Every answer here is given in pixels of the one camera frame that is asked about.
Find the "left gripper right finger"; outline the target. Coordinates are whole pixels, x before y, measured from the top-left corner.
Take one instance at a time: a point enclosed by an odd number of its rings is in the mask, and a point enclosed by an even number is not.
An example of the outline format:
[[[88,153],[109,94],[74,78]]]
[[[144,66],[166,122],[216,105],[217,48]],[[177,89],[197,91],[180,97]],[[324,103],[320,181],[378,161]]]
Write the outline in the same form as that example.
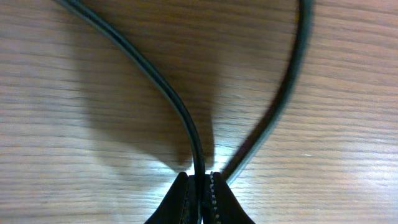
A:
[[[212,172],[205,179],[203,223],[254,224],[219,172]]]

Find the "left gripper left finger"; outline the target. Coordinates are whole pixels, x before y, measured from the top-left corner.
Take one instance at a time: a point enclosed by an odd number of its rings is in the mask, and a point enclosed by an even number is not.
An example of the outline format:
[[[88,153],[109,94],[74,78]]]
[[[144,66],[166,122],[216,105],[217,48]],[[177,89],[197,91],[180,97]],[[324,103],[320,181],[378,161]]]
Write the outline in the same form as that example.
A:
[[[198,221],[195,178],[180,172],[145,224],[197,224]]]

